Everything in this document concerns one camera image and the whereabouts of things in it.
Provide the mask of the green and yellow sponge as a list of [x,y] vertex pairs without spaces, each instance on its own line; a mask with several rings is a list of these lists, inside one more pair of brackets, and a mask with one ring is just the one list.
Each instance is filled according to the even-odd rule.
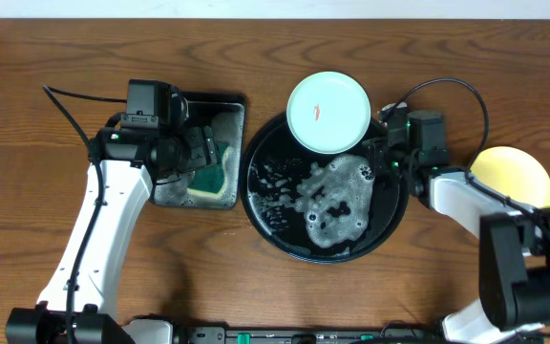
[[225,167],[231,149],[223,142],[217,142],[217,145],[220,152],[220,162],[195,172],[192,182],[187,187],[190,195],[218,199],[227,188]]

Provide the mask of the mint green plate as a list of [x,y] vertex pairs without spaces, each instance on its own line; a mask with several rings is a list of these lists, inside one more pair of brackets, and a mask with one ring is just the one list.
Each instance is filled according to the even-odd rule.
[[350,150],[370,125],[370,100],[354,78],[338,72],[305,77],[291,92],[286,106],[290,133],[318,154]]

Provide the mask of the yellow plate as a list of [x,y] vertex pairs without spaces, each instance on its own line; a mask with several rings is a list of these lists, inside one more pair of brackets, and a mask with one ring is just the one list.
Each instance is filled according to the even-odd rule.
[[520,203],[550,207],[550,177],[546,169],[520,149],[488,148],[478,155],[471,171],[482,183]]

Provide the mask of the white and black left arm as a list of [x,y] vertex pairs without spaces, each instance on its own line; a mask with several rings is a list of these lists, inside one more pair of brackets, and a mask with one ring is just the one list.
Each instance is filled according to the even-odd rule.
[[211,126],[166,132],[107,125],[90,141],[84,200],[70,240],[32,309],[15,308],[9,343],[171,343],[158,317],[115,320],[122,266],[140,211],[184,174],[228,165],[234,146]]

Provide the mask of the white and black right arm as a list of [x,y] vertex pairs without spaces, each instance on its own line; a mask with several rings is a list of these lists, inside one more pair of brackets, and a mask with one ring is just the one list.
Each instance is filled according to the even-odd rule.
[[446,166],[420,151],[362,143],[377,177],[399,185],[430,210],[462,225],[479,240],[479,297],[440,322],[452,343],[543,339],[550,325],[550,208],[519,203],[481,183],[470,171]]

